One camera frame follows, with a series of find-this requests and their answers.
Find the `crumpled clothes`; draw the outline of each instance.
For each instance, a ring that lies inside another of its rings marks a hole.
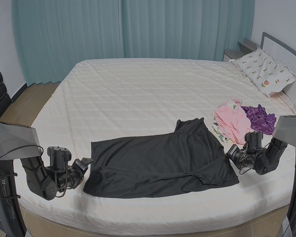
[[[212,124],[212,126],[211,126],[211,130],[212,130],[215,134],[217,134],[218,138],[219,138],[222,142],[224,142],[224,143],[232,143],[232,140],[229,139],[228,137],[225,137],[225,135],[221,132],[220,127],[219,127],[219,125],[218,125],[216,122],[214,122],[214,123]]]
[[[251,121],[251,128],[267,135],[272,135],[276,122],[275,114],[267,114],[265,108],[260,104],[258,107],[241,106]]]
[[[217,108],[214,117],[225,137],[243,145],[246,133],[251,131],[251,122],[241,108],[241,103],[242,100],[229,99]]]

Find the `nightstand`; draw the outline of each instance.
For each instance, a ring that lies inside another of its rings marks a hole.
[[[240,47],[240,51],[225,49],[223,61],[229,61],[229,59],[238,59],[245,54],[251,53],[257,49],[257,45],[247,38],[243,38],[243,42],[238,42],[238,46]]]

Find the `black shirt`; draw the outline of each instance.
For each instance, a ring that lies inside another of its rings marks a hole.
[[[107,198],[155,198],[239,183],[204,118],[178,120],[173,133],[91,142],[83,191]]]

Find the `mattress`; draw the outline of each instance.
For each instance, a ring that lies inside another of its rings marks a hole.
[[[267,98],[229,62],[183,59],[101,59],[78,63],[40,111],[32,127],[40,145],[68,148],[72,159],[90,157],[92,141],[173,132],[176,121],[204,117],[236,97],[276,116],[292,114]],[[262,144],[271,140],[264,136]],[[224,144],[225,152],[231,144]],[[44,154],[45,165],[49,158]],[[52,221],[109,235],[164,235],[218,230],[247,222],[290,201],[295,148],[288,146],[276,171],[238,175],[234,186],[159,198],[102,198],[83,193],[89,177],[63,198],[31,193],[15,161],[20,203]]]

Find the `white pillow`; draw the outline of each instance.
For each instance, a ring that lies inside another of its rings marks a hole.
[[[274,60],[259,47],[232,63],[267,97],[295,81],[284,63]]]

